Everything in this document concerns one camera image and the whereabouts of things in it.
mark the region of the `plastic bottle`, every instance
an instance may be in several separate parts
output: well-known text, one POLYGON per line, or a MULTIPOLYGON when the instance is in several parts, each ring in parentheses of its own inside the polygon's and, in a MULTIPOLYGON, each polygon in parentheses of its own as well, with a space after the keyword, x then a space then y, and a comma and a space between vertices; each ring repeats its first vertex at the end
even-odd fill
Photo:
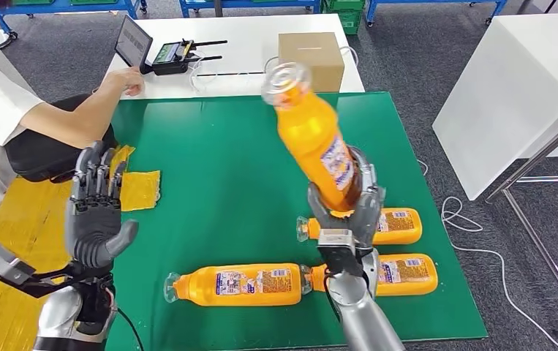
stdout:
MULTIPOLYGON (((425 295, 436 290, 436 265, 425 254, 385 254, 378 256, 376 296, 425 295)), ((326 265, 313 267, 313 290, 325 291, 326 265)))
POLYGON ((349 211, 358 199, 355 169, 333 108, 310 88, 301 64, 275 67, 264 82, 264 100, 274 106, 279 136, 307 178, 320 188, 330 209, 349 211))
POLYGON ((190 300, 200 306, 284 306, 309 293, 311 268, 294 263, 204 267, 165 280, 167 302, 190 300))
MULTIPOLYGON (((331 213, 337 217, 349 216, 353 211, 331 213)), ((423 225, 418 212, 411 208, 383 208, 380 211, 374 245, 412 244, 421 238, 423 225)), ((320 223, 315 219, 298 217, 296 219, 298 241, 318 239, 320 223)))

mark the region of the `blue cart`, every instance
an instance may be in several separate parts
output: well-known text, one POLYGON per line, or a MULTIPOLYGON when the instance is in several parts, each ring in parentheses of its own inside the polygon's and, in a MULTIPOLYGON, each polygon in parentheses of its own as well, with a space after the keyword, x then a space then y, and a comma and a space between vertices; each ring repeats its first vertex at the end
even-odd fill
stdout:
POLYGON ((10 40, 14 40, 18 38, 18 33, 5 23, 5 19, 3 19, 5 15, 27 14, 33 18, 36 13, 127 11, 128 15, 136 20, 136 10, 139 7, 142 13, 147 13, 146 0, 117 0, 115 4, 86 5, 72 5, 69 0, 55 0, 52 4, 13 5, 0 9, 0 26, 10 36, 10 40))
POLYGON ((320 13, 320 0, 295 0, 295 1, 264 1, 252 0, 179 0, 182 16, 189 18, 190 10, 199 12, 199 9, 215 9, 216 16, 222 17, 222 9, 237 7, 305 7, 313 9, 313 13, 320 13))
POLYGON ((491 17, 488 17, 486 19, 486 24, 489 25, 491 23, 491 20, 494 16, 500 14, 500 12, 502 11, 502 8, 505 7, 505 4, 507 4, 507 0, 472 0, 472 1, 466 1, 466 0, 369 0, 369 8, 367 9, 367 26, 371 27, 374 25, 374 15, 375 15, 375 9, 376 6, 378 4, 415 4, 415 3, 424 3, 424 2, 429 2, 429 3, 433 3, 433 2, 469 2, 470 6, 478 3, 478 2, 495 2, 496 3, 496 7, 494 8, 494 11, 491 14, 491 17))

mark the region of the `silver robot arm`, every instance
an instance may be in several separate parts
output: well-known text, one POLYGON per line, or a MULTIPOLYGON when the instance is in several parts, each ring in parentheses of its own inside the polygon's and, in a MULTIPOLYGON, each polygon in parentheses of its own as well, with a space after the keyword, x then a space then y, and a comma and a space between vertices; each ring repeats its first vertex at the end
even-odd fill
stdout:
POLYGON ((373 165, 350 147, 358 166, 361 196, 347 218, 332 216, 320 192, 309 185, 307 200, 322 230, 317 242, 328 272, 326 291, 352 351, 406 350, 382 309, 375 303, 378 252, 373 247, 383 189, 377 186, 373 165))
POLYGON ((95 142, 78 157, 65 214, 64 238, 72 257, 66 267, 35 273, 0 244, 0 281, 35 298, 48 295, 33 351, 103 351, 120 311, 110 271, 114 258, 134 240, 138 223, 121 223, 125 164, 109 179, 113 149, 102 149, 102 142, 95 142), (59 277, 65 280, 55 284, 53 279, 59 277))

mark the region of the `gray carpet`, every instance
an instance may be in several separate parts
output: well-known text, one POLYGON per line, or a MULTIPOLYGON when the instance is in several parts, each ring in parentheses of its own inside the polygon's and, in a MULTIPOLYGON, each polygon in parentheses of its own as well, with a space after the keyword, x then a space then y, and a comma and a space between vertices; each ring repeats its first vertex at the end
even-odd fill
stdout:
MULTIPOLYGON (((503 13, 513 14, 519 0, 503 13)), ((493 249, 506 259, 507 282, 516 304, 547 331, 558 329, 558 286, 502 198, 487 205, 468 203, 431 123, 483 36, 493 4, 414 4, 379 6, 375 25, 364 20, 350 44, 361 58, 360 72, 368 91, 390 91, 415 153, 428 163, 431 193, 438 206, 455 195, 463 214, 481 223, 482 233, 450 230, 459 246, 493 249)), ((303 9, 225 10, 226 16, 301 14, 303 9)), ((212 16, 202 10, 201 17, 212 16)), ((172 0, 149 0, 147 18, 181 17, 172 0)), ((6 55, 36 92, 48 101, 91 90, 102 79, 113 56, 112 46, 122 14, 9 16, 20 39, 6 55), (40 62, 49 57, 46 69, 40 62)), ((558 173, 558 159, 535 174, 558 173)), ((558 261, 558 184, 517 185, 513 193, 558 261)), ((409 344, 409 350, 555 350, 546 337, 514 311, 502 291, 501 268, 492 254, 457 253, 490 337, 473 341, 409 344)))

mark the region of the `bottle label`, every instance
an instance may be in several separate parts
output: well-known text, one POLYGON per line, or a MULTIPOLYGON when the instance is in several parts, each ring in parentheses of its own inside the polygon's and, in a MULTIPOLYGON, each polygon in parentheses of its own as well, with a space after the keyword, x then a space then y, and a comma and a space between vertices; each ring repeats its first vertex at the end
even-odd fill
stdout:
POLYGON ((383 233, 396 230, 412 230, 414 228, 412 214, 408 211, 383 212, 377 222, 377 231, 383 233))
POLYGON ((427 282, 429 271, 420 258, 380 262, 378 284, 427 282))
POLYGON ((291 290, 292 273, 287 268, 258 271, 253 277, 237 271, 216 274, 217 295, 285 293, 291 290))
POLYGON ((331 145, 322 154, 321 160, 324 168, 333 177, 338 190, 343 190, 352 183, 354 165, 343 140, 335 136, 331 145))

